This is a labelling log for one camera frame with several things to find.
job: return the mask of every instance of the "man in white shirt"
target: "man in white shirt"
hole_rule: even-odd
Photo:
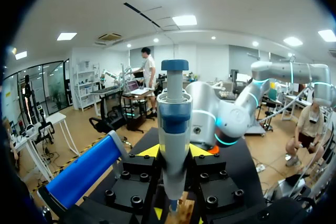
[[[144,62],[142,67],[135,71],[134,73],[143,71],[143,79],[145,81],[146,88],[155,89],[156,78],[155,78],[155,62],[153,57],[151,56],[151,50],[148,47],[144,47],[141,49],[141,56],[144,58]],[[157,117],[156,112],[156,97],[154,92],[147,95],[152,104],[152,113],[149,117]]]

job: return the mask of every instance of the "white table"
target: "white table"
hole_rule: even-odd
[[[57,112],[49,117],[46,118],[46,122],[51,122],[53,124],[53,126],[55,126],[56,124],[59,123],[59,126],[61,127],[61,130],[63,132],[63,136],[68,144],[68,147],[70,148],[71,151],[73,151],[76,155],[79,155],[79,151],[77,150],[77,147],[75,145],[75,143],[73,142],[72,136],[70,134],[67,122],[66,122],[66,116]],[[72,145],[74,147],[74,149],[70,146],[69,141],[65,135],[65,132],[63,130],[62,127],[62,122],[64,123],[68,136],[72,142]],[[53,178],[54,175],[52,174],[52,172],[50,171],[45,159],[41,156],[41,154],[39,153],[36,144],[35,144],[35,139],[37,138],[37,136],[39,135],[38,132],[38,127],[40,127],[40,124],[36,124],[34,125],[35,127],[35,132],[33,135],[31,136],[19,136],[18,137],[18,141],[16,142],[15,145],[15,150],[17,152],[21,151],[24,147],[27,148],[31,158],[33,159],[34,163],[36,164],[36,169],[40,170],[41,173],[43,174],[43,176],[50,182]],[[50,129],[50,126],[45,127],[45,134],[47,133],[47,131]],[[23,181],[27,181],[31,175],[33,174],[34,170],[32,172],[30,172],[28,175],[26,175],[23,178]]]
[[[292,100],[295,99],[295,95],[286,95],[285,96],[285,106],[287,106],[288,103],[290,103]],[[294,110],[295,110],[295,105],[299,106],[300,108],[305,108],[306,106],[309,106],[311,105],[311,102],[307,102],[305,100],[301,100],[299,101],[299,98],[293,103],[292,105],[292,111],[290,112],[290,117],[285,117],[285,112],[286,110],[284,110],[282,112],[282,116],[281,116],[281,120],[283,121],[289,121],[289,120],[292,120],[292,118],[296,119],[296,120],[299,120],[295,115],[294,115]]]

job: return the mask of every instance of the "white shelving unit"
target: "white shelving unit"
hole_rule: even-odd
[[[99,95],[90,93],[100,88],[99,64],[88,63],[85,67],[83,63],[76,65],[76,71],[73,74],[77,104],[82,111],[84,108],[94,105],[95,102],[99,102]]]

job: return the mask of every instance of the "monitor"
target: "monitor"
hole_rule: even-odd
[[[127,86],[130,89],[130,91],[134,91],[134,90],[136,90],[136,89],[139,88],[138,83],[136,82],[136,80],[128,81],[127,82]]]

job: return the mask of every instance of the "glass wall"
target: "glass wall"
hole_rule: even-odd
[[[36,103],[41,104],[46,116],[69,106],[64,86],[64,63],[63,61],[52,62],[40,66],[24,69],[3,81],[2,85],[2,119],[7,118],[12,122],[12,127],[17,132],[21,121],[25,128],[32,117],[40,121],[36,116],[36,110],[30,113],[27,108],[28,99],[26,94],[26,80],[30,89],[34,92]]]
[[[44,96],[44,89],[43,89],[43,76],[42,76],[42,66],[36,66],[32,68],[28,68],[22,70],[17,74],[18,76],[18,92],[19,92],[19,100],[21,103],[22,114],[24,115],[25,123],[28,124],[31,121],[30,113],[27,113],[25,108],[27,107],[27,98],[24,98],[23,95],[26,93],[26,80],[30,86],[30,89],[34,92],[35,101],[39,102],[47,113],[47,106],[46,106],[46,99]],[[33,96],[30,96],[30,103],[33,105]]]
[[[68,106],[64,89],[63,62],[45,64],[43,82],[48,114],[53,114]]]

